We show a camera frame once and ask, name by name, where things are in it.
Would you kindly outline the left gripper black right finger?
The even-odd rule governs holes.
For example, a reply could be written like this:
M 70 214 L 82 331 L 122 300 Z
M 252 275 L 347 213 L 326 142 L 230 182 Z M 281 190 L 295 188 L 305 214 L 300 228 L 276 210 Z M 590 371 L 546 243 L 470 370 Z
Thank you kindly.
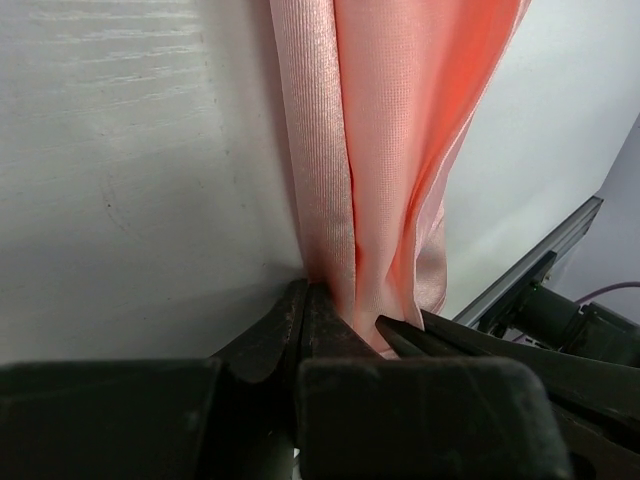
M 300 360 L 380 358 L 338 315 L 330 291 L 324 284 L 312 284 L 308 289 L 298 347 Z

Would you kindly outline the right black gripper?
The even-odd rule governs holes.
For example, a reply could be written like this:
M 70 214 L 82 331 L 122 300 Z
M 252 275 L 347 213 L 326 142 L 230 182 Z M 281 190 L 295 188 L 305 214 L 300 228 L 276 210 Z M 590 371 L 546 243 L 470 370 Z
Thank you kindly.
M 543 285 L 544 277 L 527 274 L 492 307 L 494 337 L 432 314 L 424 330 L 385 316 L 376 327 L 401 356 L 504 357 L 530 368 L 562 405 L 637 415 L 639 325 L 597 303 L 559 295 Z M 510 330 L 550 350 L 497 339 Z

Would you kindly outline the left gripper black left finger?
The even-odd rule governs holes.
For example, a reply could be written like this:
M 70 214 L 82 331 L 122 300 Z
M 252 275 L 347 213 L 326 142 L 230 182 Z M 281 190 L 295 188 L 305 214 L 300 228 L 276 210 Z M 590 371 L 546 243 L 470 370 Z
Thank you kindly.
M 247 383 L 262 383 L 272 377 L 286 380 L 298 361 L 307 293 L 306 280 L 289 283 L 262 318 L 214 357 Z

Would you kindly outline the pink cloth napkin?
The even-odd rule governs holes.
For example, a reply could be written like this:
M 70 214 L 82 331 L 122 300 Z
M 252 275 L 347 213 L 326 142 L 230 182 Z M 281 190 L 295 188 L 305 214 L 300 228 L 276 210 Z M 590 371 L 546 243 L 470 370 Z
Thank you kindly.
M 444 305 L 444 193 L 525 1 L 274 1 L 309 276 L 375 351 Z

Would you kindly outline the aluminium rail frame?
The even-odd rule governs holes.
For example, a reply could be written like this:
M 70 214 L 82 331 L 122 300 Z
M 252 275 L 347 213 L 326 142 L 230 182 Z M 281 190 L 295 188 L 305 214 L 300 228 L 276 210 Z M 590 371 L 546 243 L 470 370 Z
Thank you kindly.
M 553 264 L 568 254 L 586 235 L 602 204 L 603 200 L 597 196 L 592 196 L 585 201 L 506 273 L 458 313 L 453 321 L 474 328 L 480 322 L 480 318 L 527 274 L 532 274 L 534 280 L 540 281 Z

